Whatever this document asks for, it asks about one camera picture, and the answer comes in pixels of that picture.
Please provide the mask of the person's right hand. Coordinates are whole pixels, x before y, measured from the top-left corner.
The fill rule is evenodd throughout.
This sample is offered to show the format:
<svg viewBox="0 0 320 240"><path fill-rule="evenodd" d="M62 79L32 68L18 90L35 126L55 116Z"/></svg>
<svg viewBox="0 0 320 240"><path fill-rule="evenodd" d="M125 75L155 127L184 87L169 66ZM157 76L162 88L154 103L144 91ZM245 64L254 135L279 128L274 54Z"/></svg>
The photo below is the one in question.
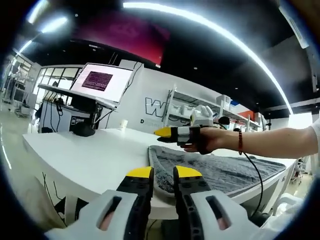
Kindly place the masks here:
<svg viewBox="0 0 320 240"><path fill-rule="evenodd" d="M201 155L210 154L218 149L241 150L238 133L213 127L201 128L194 142L184 144L181 148L186 152L197 152Z"/></svg>

